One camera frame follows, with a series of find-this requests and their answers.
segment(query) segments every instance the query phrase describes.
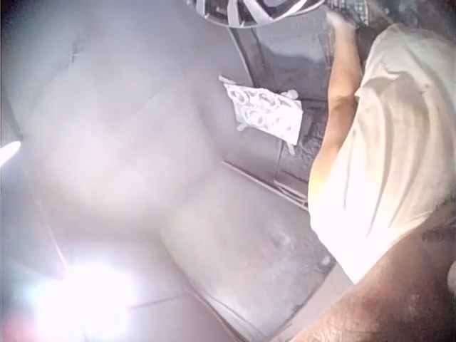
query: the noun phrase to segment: person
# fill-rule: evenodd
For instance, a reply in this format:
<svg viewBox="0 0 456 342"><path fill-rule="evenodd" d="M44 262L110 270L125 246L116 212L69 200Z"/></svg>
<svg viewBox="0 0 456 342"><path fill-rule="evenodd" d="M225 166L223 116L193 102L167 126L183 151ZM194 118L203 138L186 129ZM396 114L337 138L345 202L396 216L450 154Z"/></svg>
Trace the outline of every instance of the person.
<svg viewBox="0 0 456 342"><path fill-rule="evenodd" d="M355 26L327 19L334 60L309 212L354 287L292 341L455 341L455 45L392 25L362 73Z"/></svg>

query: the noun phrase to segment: bright light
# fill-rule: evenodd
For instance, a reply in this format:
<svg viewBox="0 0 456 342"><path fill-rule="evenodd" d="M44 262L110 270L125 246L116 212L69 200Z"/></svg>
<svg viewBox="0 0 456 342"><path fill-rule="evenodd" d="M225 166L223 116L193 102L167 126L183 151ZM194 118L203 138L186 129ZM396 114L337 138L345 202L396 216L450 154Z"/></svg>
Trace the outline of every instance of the bright light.
<svg viewBox="0 0 456 342"><path fill-rule="evenodd" d="M10 142L9 144L0 148L0 166L2 166L6 161L8 161L9 158L15 155L16 152L19 151L19 148L21 148L20 141Z"/></svg>
<svg viewBox="0 0 456 342"><path fill-rule="evenodd" d="M127 328L133 297L129 278L103 265L76 266L63 281L34 294L38 329L50 341L118 337Z"/></svg>

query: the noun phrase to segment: steering wheel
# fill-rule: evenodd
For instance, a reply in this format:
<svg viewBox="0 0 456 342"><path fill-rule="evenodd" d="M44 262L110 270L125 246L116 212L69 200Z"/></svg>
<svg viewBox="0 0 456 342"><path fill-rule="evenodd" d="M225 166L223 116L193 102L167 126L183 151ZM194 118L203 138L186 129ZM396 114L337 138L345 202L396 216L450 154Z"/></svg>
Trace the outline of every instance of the steering wheel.
<svg viewBox="0 0 456 342"><path fill-rule="evenodd" d="M200 16L236 29L271 24L324 3L325 0L187 0Z"/></svg>

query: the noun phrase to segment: white t-shirt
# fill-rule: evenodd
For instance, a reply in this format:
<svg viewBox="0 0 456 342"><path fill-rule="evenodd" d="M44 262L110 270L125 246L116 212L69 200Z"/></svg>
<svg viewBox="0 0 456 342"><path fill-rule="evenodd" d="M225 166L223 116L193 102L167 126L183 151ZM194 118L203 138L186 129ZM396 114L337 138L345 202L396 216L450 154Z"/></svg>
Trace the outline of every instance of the white t-shirt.
<svg viewBox="0 0 456 342"><path fill-rule="evenodd" d="M311 225L358 282L456 188L456 49L391 26L375 40L359 103Z"/></svg>

